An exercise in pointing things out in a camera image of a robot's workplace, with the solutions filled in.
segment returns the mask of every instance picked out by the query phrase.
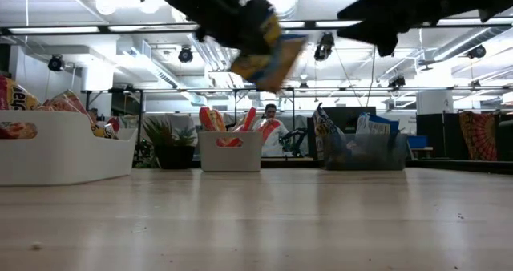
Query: patterned fabric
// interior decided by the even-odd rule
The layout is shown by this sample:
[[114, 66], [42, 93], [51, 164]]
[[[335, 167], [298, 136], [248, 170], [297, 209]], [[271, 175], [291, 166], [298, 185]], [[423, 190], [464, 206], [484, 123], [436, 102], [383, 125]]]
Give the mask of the patterned fabric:
[[466, 111], [459, 115], [459, 123], [471, 160], [496, 161], [495, 117]]

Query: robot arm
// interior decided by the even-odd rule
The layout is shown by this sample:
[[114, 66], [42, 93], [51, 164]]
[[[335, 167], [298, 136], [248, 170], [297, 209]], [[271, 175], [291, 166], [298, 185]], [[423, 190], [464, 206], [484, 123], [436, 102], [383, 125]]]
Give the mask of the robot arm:
[[269, 46], [260, 30], [271, 7], [265, 0], [252, 0], [241, 6], [239, 0], [164, 0], [198, 23], [199, 40], [212, 36], [225, 46], [253, 54], [267, 54]]

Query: wooden floor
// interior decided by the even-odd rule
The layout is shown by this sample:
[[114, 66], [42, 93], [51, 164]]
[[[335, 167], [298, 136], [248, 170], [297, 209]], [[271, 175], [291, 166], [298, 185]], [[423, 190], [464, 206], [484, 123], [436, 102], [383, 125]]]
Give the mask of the wooden floor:
[[135, 171], [0, 188], [1, 271], [456, 269], [513, 270], [512, 176]]

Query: white storage bin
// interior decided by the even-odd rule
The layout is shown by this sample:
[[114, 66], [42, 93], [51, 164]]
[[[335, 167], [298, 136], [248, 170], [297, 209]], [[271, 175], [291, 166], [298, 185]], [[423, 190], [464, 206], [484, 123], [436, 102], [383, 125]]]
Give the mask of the white storage bin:
[[[259, 172], [262, 152], [260, 132], [202, 131], [200, 137], [201, 169], [205, 172]], [[217, 139], [237, 138], [239, 147], [217, 146]]]
[[67, 111], [0, 111], [0, 122], [33, 123], [31, 140], [0, 140], [0, 185], [79, 184], [128, 175], [137, 131], [95, 137], [89, 119]]

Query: black plant pot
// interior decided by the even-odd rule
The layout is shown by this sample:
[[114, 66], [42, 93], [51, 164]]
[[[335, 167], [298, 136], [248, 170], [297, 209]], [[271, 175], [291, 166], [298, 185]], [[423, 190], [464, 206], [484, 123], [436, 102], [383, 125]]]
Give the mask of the black plant pot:
[[162, 169], [185, 169], [192, 165], [195, 148], [191, 146], [155, 147], [155, 156]]

